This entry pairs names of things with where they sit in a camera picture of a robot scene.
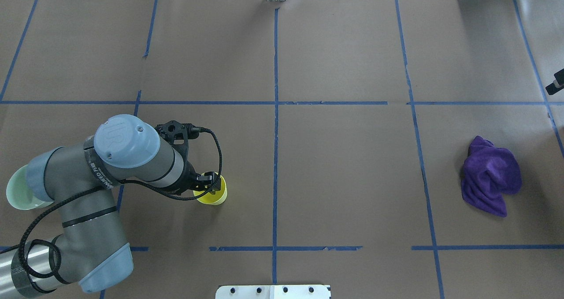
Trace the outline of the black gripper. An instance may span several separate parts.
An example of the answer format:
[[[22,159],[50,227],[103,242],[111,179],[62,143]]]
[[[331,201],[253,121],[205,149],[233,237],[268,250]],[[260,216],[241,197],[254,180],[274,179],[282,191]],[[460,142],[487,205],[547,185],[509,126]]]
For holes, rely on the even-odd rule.
[[[222,177],[214,171],[203,174],[191,174],[189,177],[189,190],[203,192],[210,189],[211,192],[222,190]]]

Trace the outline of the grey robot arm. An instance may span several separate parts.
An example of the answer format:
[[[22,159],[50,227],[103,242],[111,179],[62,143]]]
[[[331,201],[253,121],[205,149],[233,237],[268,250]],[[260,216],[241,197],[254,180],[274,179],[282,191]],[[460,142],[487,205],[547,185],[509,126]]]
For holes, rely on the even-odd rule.
[[[6,196],[16,209],[46,207],[19,243],[1,252],[1,297],[36,299],[77,283],[104,291],[134,269],[112,190],[135,184],[177,201],[222,188],[221,170],[198,174],[189,140],[212,130],[169,121],[155,127],[129,114],[110,117],[92,136],[32,159]]]

